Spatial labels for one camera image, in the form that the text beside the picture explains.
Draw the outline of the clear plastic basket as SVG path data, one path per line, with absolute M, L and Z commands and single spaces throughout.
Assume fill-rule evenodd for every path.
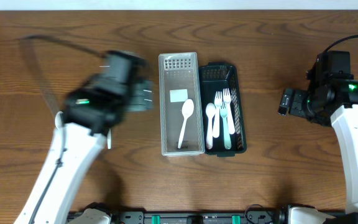
M 204 131 L 197 53 L 160 54 L 158 65 L 162 155 L 203 154 Z M 183 124 L 181 109 L 187 99 L 193 100 L 194 111 L 186 122 L 183 143 L 178 149 Z

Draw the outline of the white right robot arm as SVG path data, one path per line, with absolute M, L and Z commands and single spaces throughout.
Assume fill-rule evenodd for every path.
M 284 90 L 278 113 L 332 127 L 341 150 L 346 180 L 345 214 L 335 217 L 315 208 L 289 209 L 287 223 L 358 223 L 358 84 Z

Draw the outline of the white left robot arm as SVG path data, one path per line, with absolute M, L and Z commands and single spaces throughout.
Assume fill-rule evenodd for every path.
M 144 78 L 96 75 L 66 95 L 46 160 L 16 223 L 66 222 L 91 164 L 111 145 L 111 129 L 126 112 L 151 109 L 150 86 Z

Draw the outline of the dark green plastic basket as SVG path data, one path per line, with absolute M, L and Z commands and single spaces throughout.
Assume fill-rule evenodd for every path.
M 241 105 L 241 93 L 239 91 L 239 81 L 236 67 L 224 62 L 210 62 L 207 65 L 201 66 L 199 68 L 199 78 L 203 113 L 205 153 L 209 155 L 216 155 L 218 157 L 232 157 L 236 154 L 245 152 L 247 150 L 247 142 Z M 225 88 L 229 88 L 231 94 L 231 112 L 235 127 L 235 133 L 230 134 L 232 147 L 229 150 L 225 149 L 224 147 L 223 121 L 221 116 L 219 116 L 219 137 L 213 138 L 213 147 L 211 149 L 207 149 L 206 133 L 208 119 L 206 116 L 206 105 L 208 103 L 214 104 L 214 97 L 216 92 L 221 91 L 223 93 Z

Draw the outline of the white plastic fork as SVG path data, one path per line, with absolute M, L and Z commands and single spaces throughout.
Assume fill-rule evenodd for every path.
M 213 122 L 213 137 L 218 138 L 220 133 L 220 108 L 223 104 L 223 93 L 221 91 L 217 91 L 214 97 L 214 105 L 215 105 L 215 115 Z
M 227 107 L 226 104 L 223 103 L 221 108 L 220 108 L 220 116 L 222 118 L 223 121 L 223 140 L 224 140 L 224 147 L 225 149 L 229 150 L 232 147 L 231 144 L 231 137 L 229 134 L 229 128 L 228 128 L 228 123 L 227 123 Z
M 229 88 L 225 88 L 223 90 L 223 101 L 225 102 L 227 108 L 227 125 L 228 125 L 229 134 L 234 134 L 235 127 L 234 127 L 234 121 L 231 112 L 231 94 Z

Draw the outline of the white plastic spoon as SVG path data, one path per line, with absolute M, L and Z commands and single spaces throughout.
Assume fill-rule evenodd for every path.
M 180 136 L 179 136 L 179 140 L 178 140 L 178 146 L 177 148 L 180 149 L 181 145 L 183 143 L 183 138 L 184 138 L 184 134 L 185 134 L 185 129 L 186 129 L 186 122 L 188 120 L 188 118 L 193 114 L 194 111 L 194 102 L 192 99 L 187 99 L 181 109 L 181 113 L 183 115 L 183 124 L 181 127 L 181 131 L 180 131 Z
M 55 127 L 57 129 L 60 129 L 63 127 L 63 121 L 62 121 L 63 112 L 59 111 L 55 116 Z
M 213 103 L 206 105 L 206 116 L 208 119 L 207 133 L 206 133 L 206 147 L 211 149 L 213 147 L 213 118 L 215 115 L 216 107 Z
M 111 133 L 111 129 L 109 129 L 108 134 L 107 134 L 107 147 L 108 147 L 108 149 L 112 148 L 112 133 Z

